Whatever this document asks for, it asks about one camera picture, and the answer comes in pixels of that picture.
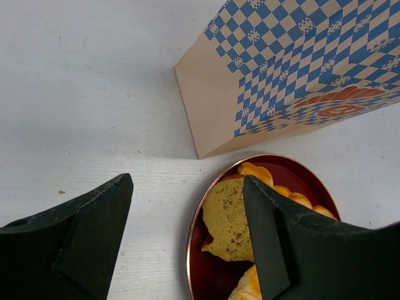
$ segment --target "bowl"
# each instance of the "bowl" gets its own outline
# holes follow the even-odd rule
[[[204,200],[215,184],[226,176],[236,174],[238,167],[244,162],[265,167],[272,174],[275,185],[286,186],[292,192],[305,195],[313,206],[324,206],[340,220],[336,205],[325,185],[300,162],[277,154],[258,154],[236,162],[211,184],[194,213],[186,256],[187,279],[192,300],[226,300],[244,272],[253,265],[249,261],[227,262],[201,251],[203,243],[210,238],[203,222]]]

